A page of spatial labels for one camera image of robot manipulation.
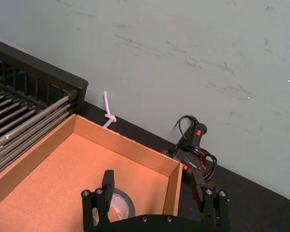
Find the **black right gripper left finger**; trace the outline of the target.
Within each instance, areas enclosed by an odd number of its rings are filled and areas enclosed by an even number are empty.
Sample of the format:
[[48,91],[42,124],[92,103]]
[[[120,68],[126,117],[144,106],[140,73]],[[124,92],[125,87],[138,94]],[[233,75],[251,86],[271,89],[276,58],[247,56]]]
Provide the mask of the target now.
[[101,187],[95,191],[85,189],[81,192],[83,226],[94,227],[93,209],[98,211],[98,224],[110,223],[108,212],[115,190],[115,177],[113,170],[106,170],[102,179]]

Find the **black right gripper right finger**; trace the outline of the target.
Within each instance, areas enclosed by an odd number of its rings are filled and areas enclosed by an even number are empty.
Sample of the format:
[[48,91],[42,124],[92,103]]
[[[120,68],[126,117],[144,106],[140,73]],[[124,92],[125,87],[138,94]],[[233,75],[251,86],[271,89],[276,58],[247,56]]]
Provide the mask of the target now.
[[207,186],[204,178],[197,172],[190,174],[192,195],[202,214],[202,225],[207,229],[229,229],[229,199],[223,190],[215,192]]

